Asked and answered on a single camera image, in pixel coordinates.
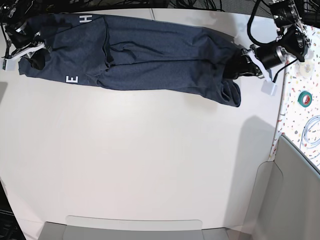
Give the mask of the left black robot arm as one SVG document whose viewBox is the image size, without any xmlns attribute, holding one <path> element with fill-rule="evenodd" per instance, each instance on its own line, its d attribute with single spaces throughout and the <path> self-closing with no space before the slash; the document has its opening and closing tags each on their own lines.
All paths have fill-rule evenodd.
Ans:
<svg viewBox="0 0 320 240">
<path fill-rule="evenodd" d="M 270 70 L 286 61 L 287 56 L 295 59 L 281 70 L 299 61 L 303 63 L 311 46 L 296 4 L 293 0 L 272 0 L 264 4 L 269 8 L 277 31 L 277 38 L 265 43 L 255 39 L 251 28 L 261 0 L 254 4 L 247 23 L 247 35 L 252 42 L 249 49 L 242 48 L 225 66 L 223 77 L 237 79 L 241 76 L 260 77 L 275 83 L 278 73 L 273 77 Z"/>
</svg>

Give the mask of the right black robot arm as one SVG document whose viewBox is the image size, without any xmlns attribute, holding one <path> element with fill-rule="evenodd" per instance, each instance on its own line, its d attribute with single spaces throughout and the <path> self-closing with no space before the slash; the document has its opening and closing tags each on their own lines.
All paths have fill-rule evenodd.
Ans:
<svg viewBox="0 0 320 240">
<path fill-rule="evenodd" d="M 43 70 L 45 55 L 51 51 L 40 31 L 33 31 L 28 19 L 40 14 L 40 0 L 2 0 L 0 2 L 0 29 L 5 41 L 5 53 L 0 58 L 0 68 L 13 71 L 16 61 L 26 59 L 31 67 Z"/>
</svg>

